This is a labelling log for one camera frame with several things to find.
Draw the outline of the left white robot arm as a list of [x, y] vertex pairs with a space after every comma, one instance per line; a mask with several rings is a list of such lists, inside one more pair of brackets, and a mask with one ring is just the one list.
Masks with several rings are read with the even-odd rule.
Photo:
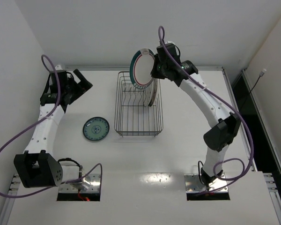
[[22, 154], [14, 158], [18, 175], [26, 188], [56, 187], [62, 182], [63, 170], [53, 157], [53, 144], [58, 125], [67, 106], [92, 88], [84, 75], [59, 70], [51, 72], [40, 98], [39, 121]]

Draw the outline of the blue floral green plate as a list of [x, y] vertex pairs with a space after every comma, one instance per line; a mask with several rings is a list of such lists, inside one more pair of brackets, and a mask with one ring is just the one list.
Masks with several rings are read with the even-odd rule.
[[91, 142], [103, 140], [110, 131], [109, 122], [103, 117], [93, 117], [87, 120], [83, 127], [83, 136]]

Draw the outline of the green red rimmed plate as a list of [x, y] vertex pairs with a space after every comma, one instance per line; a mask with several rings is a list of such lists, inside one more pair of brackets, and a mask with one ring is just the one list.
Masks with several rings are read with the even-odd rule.
[[135, 53], [130, 63], [129, 75], [136, 89], [146, 89], [153, 82], [151, 71], [154, 62], [154, 52], [149, 48], [142, 48]]
[[153, 104], [155, 102], [155, 99], [156, 99], [157, 93], [158, 93], [158, 85], [159, 85], [159, 80], [155, 79], [152, 84], [151, 97], [150, 97], [150, 101], [148, 103], [149, 107], [153, 106]]

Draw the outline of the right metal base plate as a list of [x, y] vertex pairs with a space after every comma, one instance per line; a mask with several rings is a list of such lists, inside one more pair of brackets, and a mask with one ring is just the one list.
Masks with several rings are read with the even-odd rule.
[[216, 178], [214, 181], [205, 186], [199, 180], [199, 175], [195, 174], [185, 174], [185, 189], [186, 193], [199, 193], [199, 192], [215, 192], [216, 194], [228, 193], [227, 182], [225, 180], [221, 180]]

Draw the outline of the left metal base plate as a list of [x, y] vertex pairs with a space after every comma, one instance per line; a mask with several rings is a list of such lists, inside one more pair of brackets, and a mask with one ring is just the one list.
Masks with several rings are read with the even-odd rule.
[[81, 181], [73, 184], [62, 184], [59, 193], [73, 194], [80, 190], [82, 194], [97, 194], [100, 192], [100, 174], [88, 175]]

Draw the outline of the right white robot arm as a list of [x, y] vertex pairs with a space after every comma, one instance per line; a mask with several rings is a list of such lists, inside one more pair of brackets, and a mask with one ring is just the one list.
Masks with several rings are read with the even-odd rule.
[[211, 127], [203, 135], [207, 155], [199, 175], [200, 182], [207, 187], [223, 173], [220, 163], [238, 133], [240, 119], [207, 93], [198, 69], [189, 60], [181, 62], [173, 43], [159, 45], [154, 60], [151, 76], [174, 82], [194, 101]]

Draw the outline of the metal base plate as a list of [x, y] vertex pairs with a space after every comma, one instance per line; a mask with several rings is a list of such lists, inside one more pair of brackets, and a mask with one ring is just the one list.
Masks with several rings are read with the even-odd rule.
[[97, 194], [100, 192], [100, 174], [88, 175], [81, 181], [73, 184], [62, 184], [59, 193], [73, 194], [80, 190], [82, 194]]
[[216, 194], [228, 193], [227, 182], [225, 180], [221, 180], [216, 178], [214, 181], [205, 186], [199, 180], [199, 175], [195, 174], [185, 174], [185, 189], [186, 193], [199, 193], [199, 192], [215, 192]]

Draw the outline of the white plate grey rim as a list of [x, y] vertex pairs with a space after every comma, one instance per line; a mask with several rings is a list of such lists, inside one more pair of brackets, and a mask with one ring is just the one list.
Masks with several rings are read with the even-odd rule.
[[152, 84], [150, 86], [148, 86], [144, 92], [143, 92], [143, 105], [144, 107], [148, 107], [150, 101], [151, 101], [151, 95], [152, 95]]

